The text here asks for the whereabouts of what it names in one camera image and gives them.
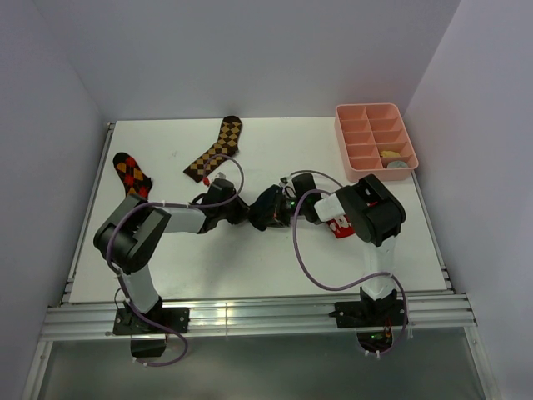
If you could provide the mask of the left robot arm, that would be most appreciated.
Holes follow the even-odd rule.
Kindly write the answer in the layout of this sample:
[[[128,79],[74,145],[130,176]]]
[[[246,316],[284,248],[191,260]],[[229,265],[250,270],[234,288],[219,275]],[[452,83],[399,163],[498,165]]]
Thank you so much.
[[[203,234],[226,220],[235,225],[247,219],[249,206],[233,183],[215,179],[207,192],[188,204],[149,202],[130,194],[117,206],[93,237],[93,246],[117,275],[135,311],[132,323],[144,333],[162,322],[162,299],[148,263],[165,233]]]

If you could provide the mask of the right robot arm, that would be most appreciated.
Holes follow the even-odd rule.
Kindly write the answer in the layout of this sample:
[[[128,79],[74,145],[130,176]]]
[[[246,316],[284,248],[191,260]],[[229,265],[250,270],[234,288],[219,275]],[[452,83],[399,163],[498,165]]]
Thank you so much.
[[[297,241],[300,217],[313,224],[344,222],[338,236],[355,234],[364,243],[365,275],[340,287],[330,287],[315,279],[303,262]],[[341,292],[359,285],[366,298],[360,306],[365,322],[377,325],[388,316],[390,308],[385,299],[395,298],[402,290],[394,275],[394,253],[406,211],[376,175],[342,185],[323,172],[293,172],[259,195],[250,206],[248,219],[260,231],[290,227],[296,260],[317,287]]]

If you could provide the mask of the pink compartment tray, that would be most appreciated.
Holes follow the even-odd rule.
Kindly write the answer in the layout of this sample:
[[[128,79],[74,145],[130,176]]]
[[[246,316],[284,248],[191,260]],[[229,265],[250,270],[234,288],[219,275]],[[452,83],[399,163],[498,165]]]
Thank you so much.
[[[335,130],[341,160],[350,182],[368,174],[382,181],[403,181],[419,167],[419,160],[397,105],[389,102],[341,104],[336,107]],[[390,150],[400,157],[381,157]],[[402,160],[409,167],[387,169]]]

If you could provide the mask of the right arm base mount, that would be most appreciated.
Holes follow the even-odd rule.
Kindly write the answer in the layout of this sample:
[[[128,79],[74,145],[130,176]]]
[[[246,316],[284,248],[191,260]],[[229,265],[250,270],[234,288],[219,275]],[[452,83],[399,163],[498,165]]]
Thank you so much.
[[[335,319],[339,329],[355,329],[361,350],[377,358],[393,348],[396,341],[393,329],[399,328],[405,333],[408,323],[406,305],[396,298],[395,292],[381,300],[365,297],[358,301],[336,302],[328,317]]]

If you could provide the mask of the red orange argyle sock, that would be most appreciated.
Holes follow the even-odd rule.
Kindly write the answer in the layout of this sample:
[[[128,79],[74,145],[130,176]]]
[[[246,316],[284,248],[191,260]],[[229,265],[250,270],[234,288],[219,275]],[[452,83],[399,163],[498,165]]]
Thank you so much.
[[[114,155],[112,164],[126,196],[136,194],[148,199],[153,180],[142,171],[134,157],[125,152],[118,152]]]

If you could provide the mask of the yellow ankle sock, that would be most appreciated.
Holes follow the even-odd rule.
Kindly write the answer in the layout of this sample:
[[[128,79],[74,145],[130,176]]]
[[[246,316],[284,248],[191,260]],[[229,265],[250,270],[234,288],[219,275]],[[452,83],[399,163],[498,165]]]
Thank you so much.
[[[401,156],[401,154],[395,151],[384,150],[384,151],[380,151],[380,156],[382,158],[393,158],[393,157],[398,158]]]

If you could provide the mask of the red santa sock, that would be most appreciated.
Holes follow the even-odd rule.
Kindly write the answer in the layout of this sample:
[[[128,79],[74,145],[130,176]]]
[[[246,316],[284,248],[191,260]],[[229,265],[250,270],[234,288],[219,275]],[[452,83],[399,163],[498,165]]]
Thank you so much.
[[[327,225],[337,239],[348,238],[355,233],[355,230],[346,215],[341,215],[329,220]]]

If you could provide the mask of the grey ankle sock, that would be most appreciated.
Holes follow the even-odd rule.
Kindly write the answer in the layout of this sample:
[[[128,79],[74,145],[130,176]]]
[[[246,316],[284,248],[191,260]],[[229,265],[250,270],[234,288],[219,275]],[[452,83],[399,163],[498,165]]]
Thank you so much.
[[[408,168],[409,165],[402,161],[402,160],[395,160],[392,162],[389,162],[386,166],[387,169],[402,169],[402,168]]]

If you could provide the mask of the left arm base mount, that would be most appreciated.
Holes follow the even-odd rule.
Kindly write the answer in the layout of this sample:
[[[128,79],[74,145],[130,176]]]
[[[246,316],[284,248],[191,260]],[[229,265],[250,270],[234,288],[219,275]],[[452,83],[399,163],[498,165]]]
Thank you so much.
[[[140,317],[125,304],[116,311],[112,334],[130,337],[131,355],[151,361],[165,352],[169,335],[187,332],[189,317],[188,307],[163,307]]]

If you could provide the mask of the aluminium frame rail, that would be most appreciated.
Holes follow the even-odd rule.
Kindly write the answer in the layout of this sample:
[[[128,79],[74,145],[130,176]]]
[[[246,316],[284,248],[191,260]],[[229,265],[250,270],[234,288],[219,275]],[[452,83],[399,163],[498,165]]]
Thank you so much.
[[[189,338],[334,333],[329,313],[334,304],[355,301],[349,294],[240,300],[166,302],[165,308],[188,308]],[[476,317],[465,294],[410,295],[409,327],[469,328]],[[47,310],[39,339],[43,342],[114,339],[116,307],[107,304],[65,304]]]

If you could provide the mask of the brown tan argyle sock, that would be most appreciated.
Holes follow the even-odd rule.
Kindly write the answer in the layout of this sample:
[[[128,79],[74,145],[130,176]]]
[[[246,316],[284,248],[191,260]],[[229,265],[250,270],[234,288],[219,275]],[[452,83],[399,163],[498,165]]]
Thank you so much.
[[[242,134],[242,121],[237,116],[222,119],[217,140],[182,172],[195,183],[201,182],[225,161],[238,152],[238,141]]]

